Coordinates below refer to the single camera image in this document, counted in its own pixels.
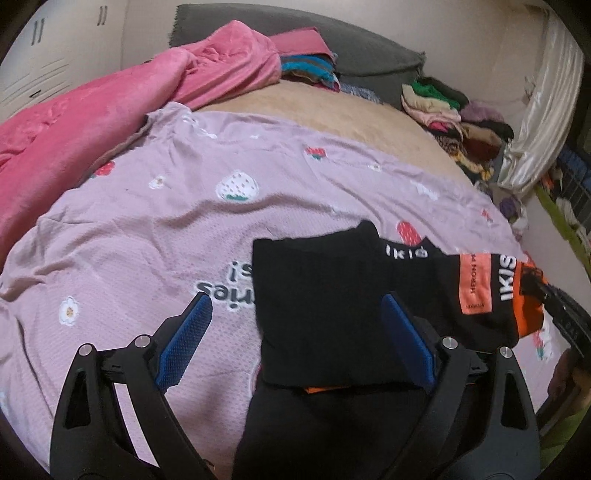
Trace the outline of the person right hand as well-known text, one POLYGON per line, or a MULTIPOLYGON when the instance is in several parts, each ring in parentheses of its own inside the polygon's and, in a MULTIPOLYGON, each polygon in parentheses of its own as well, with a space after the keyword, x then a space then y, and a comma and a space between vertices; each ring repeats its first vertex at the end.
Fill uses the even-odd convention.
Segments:
POLYGON ((590 373, 577 367, 577 361, 578 354, 572 349, 566 350, 561 355, 548 386, 549 397, 556 400, 565 392, 567 382, 572 380, 579 389, 572 404, 575 412, 586 409, 590 405, 590 373))

